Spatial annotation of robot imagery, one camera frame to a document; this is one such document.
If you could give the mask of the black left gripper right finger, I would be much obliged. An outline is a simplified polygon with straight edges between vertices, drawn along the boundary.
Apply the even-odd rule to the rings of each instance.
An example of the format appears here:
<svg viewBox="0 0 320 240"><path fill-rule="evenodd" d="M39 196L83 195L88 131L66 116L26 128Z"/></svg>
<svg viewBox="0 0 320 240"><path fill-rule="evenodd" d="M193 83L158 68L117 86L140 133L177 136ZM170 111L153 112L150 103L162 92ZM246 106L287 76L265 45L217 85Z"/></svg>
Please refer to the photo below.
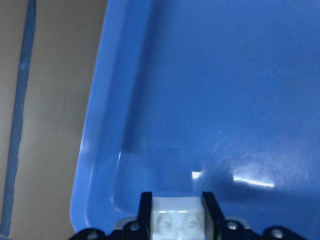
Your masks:
<svg viewBox="0 0 320 240"><path fill-rule="evenodd" d="M303 237L282 226L266 228L262 234L254 232L235 219L226 219L212 192L203 192L204 229L208 240L301 240Z"/></svg>

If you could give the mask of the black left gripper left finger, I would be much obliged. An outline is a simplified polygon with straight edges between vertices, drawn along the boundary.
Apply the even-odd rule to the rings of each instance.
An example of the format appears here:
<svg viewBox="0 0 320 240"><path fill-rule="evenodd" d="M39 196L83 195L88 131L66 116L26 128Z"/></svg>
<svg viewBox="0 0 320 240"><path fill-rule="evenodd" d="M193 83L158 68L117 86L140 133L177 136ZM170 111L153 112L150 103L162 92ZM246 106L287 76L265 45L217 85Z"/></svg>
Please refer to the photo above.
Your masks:
<svg viewBox="0 0 320 240"><path fill-rule="evenodd" d="M152 192L143 192L136 220L128 221L122 229L109 235L97 228L86 228L72 236L73 240L151 240Z"/></svg>

